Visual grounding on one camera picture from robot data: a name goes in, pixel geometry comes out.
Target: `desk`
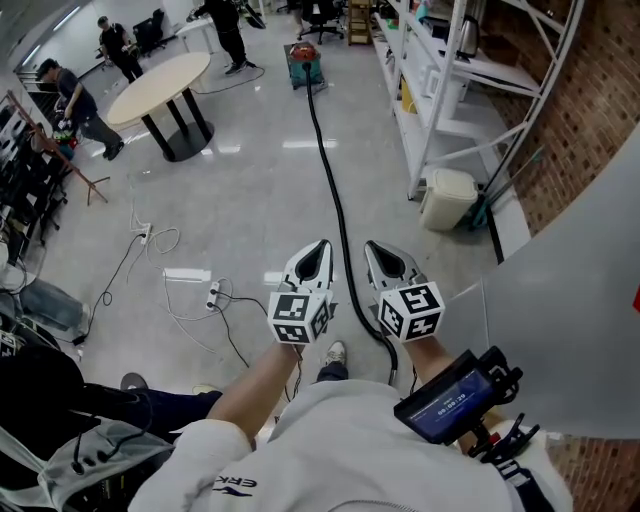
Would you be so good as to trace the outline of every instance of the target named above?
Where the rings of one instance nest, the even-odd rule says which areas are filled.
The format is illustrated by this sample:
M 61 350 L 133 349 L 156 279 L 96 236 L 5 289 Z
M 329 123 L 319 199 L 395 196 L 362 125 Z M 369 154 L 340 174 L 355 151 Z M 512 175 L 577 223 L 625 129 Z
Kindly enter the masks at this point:
M 112 125 L 138 119 L 153 135 L 164 157 L 170 162 L 181 162 L 199 153 L 213 137 L 213 125 L 202 117 L 189 86 L 202 75 L 211 57 L 205 52 L 185 53 L 169 59 L 147 71 L 122 91 L 107 114 Z M 195 123 L 187 125 L 173 98 L 182 93 Z M 166 104 L 178 127 L 169 140 L 165 140 L 149 114 Z

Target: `floor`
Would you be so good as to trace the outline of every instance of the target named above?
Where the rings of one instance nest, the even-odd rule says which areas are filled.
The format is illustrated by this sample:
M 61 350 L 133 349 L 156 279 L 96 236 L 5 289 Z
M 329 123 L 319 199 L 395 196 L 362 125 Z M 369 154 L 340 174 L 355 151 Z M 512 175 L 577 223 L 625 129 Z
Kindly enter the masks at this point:
M 87 176 L 111 176 L 99 186 L 109 203 L 94 198 L 87 207 L 84 184 L 76 179 L 69 183 L 70 201 L 60 213 L 61 230 L 48 236 L 42 278 L 93 305 L 133 238 L 129 223 L 134 198 L 136 216 L 151 222 L 154 232 L 170 227 L 180 232 L 179 244 L 167 254 L 159 254 L 152 244 L 153 264 L 142 254 L 127 284 L 126 271 L 142 249 L 134 243 L 111 287 L 113 302 L 98 306 L 81 349 L 80 366 L 88 381 L 117 386 L 125 373 L 135 371 L 150 386 L 177 393 L 189 393 L 198 383 L 228 385 L 244 367 L 221 318 L 182 322 L 215 353 L 197 346 L 163 312 L 162 271 L 154 266 L 177 276 L 167 281 L 174 313 L 200 317 L 207 313 L 210 279 L 225 276 L 233 282 L 235 295 L 266 305 L 287 260 L 321 238 L 333 244 L 333 290 L 339 306 L 328 335 L 304 353 L 302 383 L 313 382 L 334 339 L 345 340 L 353 377 L 386 381 L 387 353 L 367 336 L 350 305 L 335 209 L 306 94 L 293 91 L 289 82 L 283 45 L 294 42 L 293 32 L 286 15 L 269 17 L 264 31 L 245 27 L 248 57 L 264 68 L 264 76 L 232 90 L 196 96 L 204 117 L 215 124 L 211 151 L 168 163 L 142 124 L 121 132 L 129 143 L 113 162 L 100 156 L 97 143 L 87 142 L 79 150 L 75 163 Z M 418 203 L 406 197 L 407 163 L 373 46 L 349 47 L 327 36 L 319 50 L 329 87 L 315 96 L 315 103 L 347 217 L 361 303 L 367 306 L 373 299 L 362 255 L 369 239 L 412 254 L 445 298 L 452 297 L 495 267 L 488 233 L 441 235 L 420 228 Z M 182 43 L 174 41 L 145 66 L 183 51 Z M 259 71 L 225 78 L 224 65 L 223 55 L 214 54 L 196 89 L 223 88 Z M 125 85 L 117 85 L 101 106 L 106 108 Z M 186 116 L 184 102 L 176 103 Z M 167 136 L 177 129 L 169 115 L 154 119 Z M 157 239 L 160 249 L 174 241 L 175 232 Z M 262 312 L 241 302 L 225 315 L 238 349 L 249 362 L 255 361 L 272 341 Z M 399 353 L 397 386 L 408 390 L 411 367 L 403 351 Z

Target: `kettle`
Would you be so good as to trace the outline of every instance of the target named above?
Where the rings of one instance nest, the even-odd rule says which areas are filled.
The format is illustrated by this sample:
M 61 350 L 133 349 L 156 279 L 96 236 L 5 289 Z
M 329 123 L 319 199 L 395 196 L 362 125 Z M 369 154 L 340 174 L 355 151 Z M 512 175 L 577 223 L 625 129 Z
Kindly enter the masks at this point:
M 478 20 L 469 14 L 465 14 L 462 23 L 462 36 L 458 47 L 458 57 L 471 59 L 478 53 L 480 45 L 480 26 Z

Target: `wooden tabletop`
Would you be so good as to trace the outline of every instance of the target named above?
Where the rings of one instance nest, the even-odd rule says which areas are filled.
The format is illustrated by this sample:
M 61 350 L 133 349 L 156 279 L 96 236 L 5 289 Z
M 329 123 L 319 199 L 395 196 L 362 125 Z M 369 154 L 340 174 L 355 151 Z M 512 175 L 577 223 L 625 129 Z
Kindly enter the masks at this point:
M 116 98 L 107 122 L 111 125 L 129 123 L 164 105 L 197 80 L 210 60 L 206 52 L 184 53 L 146 71 Z

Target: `white box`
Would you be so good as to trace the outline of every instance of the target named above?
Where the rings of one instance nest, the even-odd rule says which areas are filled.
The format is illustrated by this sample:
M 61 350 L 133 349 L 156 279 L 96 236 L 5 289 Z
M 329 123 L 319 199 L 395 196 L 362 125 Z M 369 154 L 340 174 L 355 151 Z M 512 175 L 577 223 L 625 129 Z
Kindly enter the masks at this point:
M 331 319 L 330 290 L 313 293 L 272 292 L 269 299 L 269 327 L 276 340 L 307 345 L 318 340 Z
M 404 343 L 434 335 L 444 309 L 436 283 L 416 284 L 382 292 L 378 321 Z

